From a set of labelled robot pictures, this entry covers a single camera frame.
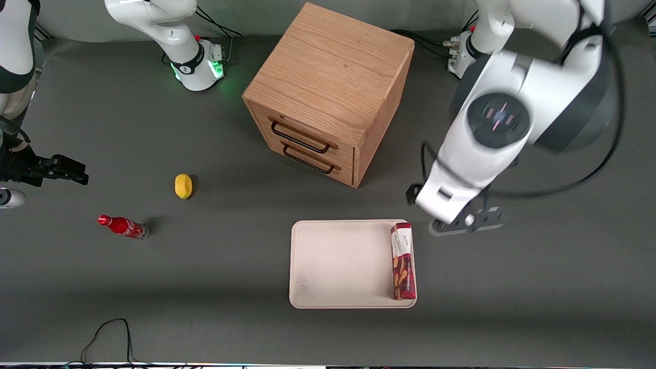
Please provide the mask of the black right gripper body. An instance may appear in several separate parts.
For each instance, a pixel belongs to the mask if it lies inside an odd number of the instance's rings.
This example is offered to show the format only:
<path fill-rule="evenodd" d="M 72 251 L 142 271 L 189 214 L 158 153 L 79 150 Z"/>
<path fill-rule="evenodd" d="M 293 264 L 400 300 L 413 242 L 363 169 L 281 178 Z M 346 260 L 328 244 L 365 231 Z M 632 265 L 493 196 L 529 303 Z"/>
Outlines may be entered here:
<path fill-rule="evenodd" d="M 43 180 L 49 173 L 45 167 L 40 165 L 40 159 L 30 145 L 19 145 L 16 152 L 12 152 L 11 147 L 3 146 L 2 182 L 21 182 L 34 187 L 42 186 Z"/>

